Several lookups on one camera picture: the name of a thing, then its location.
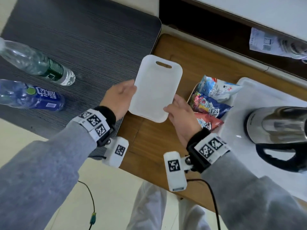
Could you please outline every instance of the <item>pants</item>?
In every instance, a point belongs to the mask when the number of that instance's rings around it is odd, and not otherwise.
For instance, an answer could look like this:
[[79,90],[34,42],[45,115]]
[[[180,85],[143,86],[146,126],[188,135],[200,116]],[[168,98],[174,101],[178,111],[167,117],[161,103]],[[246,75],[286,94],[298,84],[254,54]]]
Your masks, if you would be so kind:
[[[147,181],[138,190],[127,230],[161,230],[167,191]],[[210,230],[205,211],[186,199],[179,201],[179,230]]]

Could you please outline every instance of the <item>hand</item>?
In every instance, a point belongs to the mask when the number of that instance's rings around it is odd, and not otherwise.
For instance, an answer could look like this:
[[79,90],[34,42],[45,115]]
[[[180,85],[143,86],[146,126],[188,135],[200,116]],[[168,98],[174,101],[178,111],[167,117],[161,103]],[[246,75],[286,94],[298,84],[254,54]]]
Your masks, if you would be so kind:
[[132,96],[136,92],[134,80],[124,81],[109,88],[100,103],[106,106],[116,116],[116,121],[120,120],[127,113]]
[[178,138],[186,148],[192,136],[202,130],[192,108],[182,97],[175,94],[173,103],[164,107],[163,110],[169,113],[169,119],[176,129]]

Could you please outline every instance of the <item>white tray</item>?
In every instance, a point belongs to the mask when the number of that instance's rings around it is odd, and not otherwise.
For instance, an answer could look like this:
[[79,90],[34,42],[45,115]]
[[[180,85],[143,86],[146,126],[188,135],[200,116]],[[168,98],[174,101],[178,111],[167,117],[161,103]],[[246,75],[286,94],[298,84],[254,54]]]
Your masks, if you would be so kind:
[[[292,195],[307,201],[307,175],[284,171],[263,161],[256,152],[255,144],[245,135],[243,126],[245,117],[255,109],[270,106],[306,107],[307,102],[246,77],[237,84],[243,88],[228,100],[227,104],[233,108],[222,118],[224,124],[218,134],[257,177],[268,176]],[[291,153],[266,152],[283,160],[292,156]]]
[[181,76],[179,64],[154,55],[145,56],[134,83],[138,89],[132,97],[129,111],[157,123],[164,122],[168,113],[163,108],[173,102]]

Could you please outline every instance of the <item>gray sleeve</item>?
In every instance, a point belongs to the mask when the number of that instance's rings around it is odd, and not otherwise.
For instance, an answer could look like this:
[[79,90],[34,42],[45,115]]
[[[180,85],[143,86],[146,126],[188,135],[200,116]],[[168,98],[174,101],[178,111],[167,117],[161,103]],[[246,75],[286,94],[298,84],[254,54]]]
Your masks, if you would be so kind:
[[270,178],[257,178],[232,152],[201,174],[229,230],[306,229],[307,212]]
[[96,147],[88,132],[71,122],[52,139],[19,151],[0,169],[0,229],[43,230]]

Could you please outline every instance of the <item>electric kettle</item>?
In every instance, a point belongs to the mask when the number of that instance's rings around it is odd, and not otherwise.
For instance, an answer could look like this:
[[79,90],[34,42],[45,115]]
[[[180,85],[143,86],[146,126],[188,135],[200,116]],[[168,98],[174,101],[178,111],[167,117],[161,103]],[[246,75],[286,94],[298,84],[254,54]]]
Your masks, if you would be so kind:
[[[244,128],[264,161],[290,172],[307,171],[307,108],[263,107],[246,117]],[[295,155],[281,160],[265,153],[265,149],[295,151]]]

